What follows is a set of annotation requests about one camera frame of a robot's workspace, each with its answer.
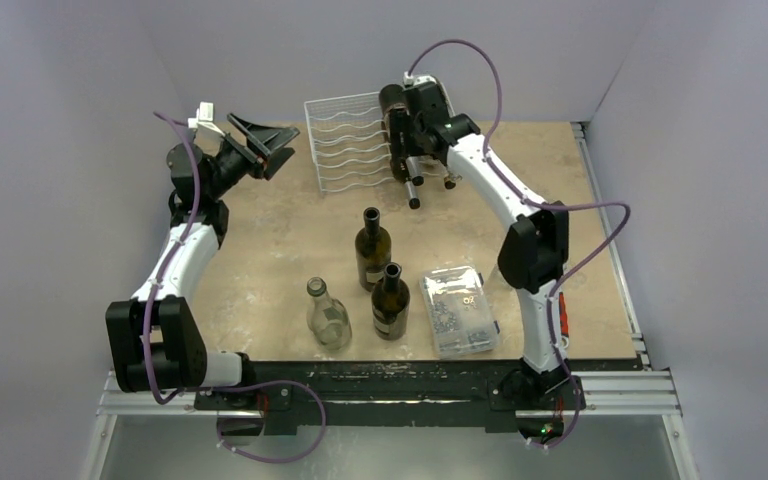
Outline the olive green wine bottle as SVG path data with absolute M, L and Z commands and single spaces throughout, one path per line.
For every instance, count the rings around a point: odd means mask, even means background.
M 388 84 L 378 94 L 382 128 L 390 151 L 389 165 L 397 181 L 421 186 L 425 180 L 419 165 L 423 152 L 413 138 L 413 124 L 403 91 L 399 84 Z

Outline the dark green wine bottle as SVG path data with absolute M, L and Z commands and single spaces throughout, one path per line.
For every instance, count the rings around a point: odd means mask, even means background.
M 391 262 L 392 239 L 381 226 L 381 212 L 367 207 L 363 212 L 363 227 L 354 240 L 355 256 L 360 286 L 371 292 L 382 279 L 384 269 Z

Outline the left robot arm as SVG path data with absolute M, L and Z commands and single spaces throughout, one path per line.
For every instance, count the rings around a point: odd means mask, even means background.
M 228 232 L 222 197 L 243 178 L 270 180 L 294 155 L 295 127 L 270 127 L 228 115 L 237 140 L 210 120 L 162 115 L 179 138 L 166 155 L 173 191 L 170 230 L 147 280 L 105 313 L 121 390 L 149 392 L 166 404 L 184 392 L 219 391 L 232 408 L 257 399 L 258 382 L 243 352 L 211 351 L 189 305 Z

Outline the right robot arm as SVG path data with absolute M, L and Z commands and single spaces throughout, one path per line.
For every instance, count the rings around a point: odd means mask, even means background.
M 378 94 L 393 158 L 428 157 L 447 171 L 447 188 L 468 181 L 489 205 L 505 236 L 496 267 L 517 295 L 524 332 L 521 365 L 497 387 L 505 396 L 544 407 L 568 383 L 567 316 L 561 278 L 569 259 L 569 214 L 527 189 L 493 152 L 478 125 L 453 114 L 435 80 L 388 84 Z

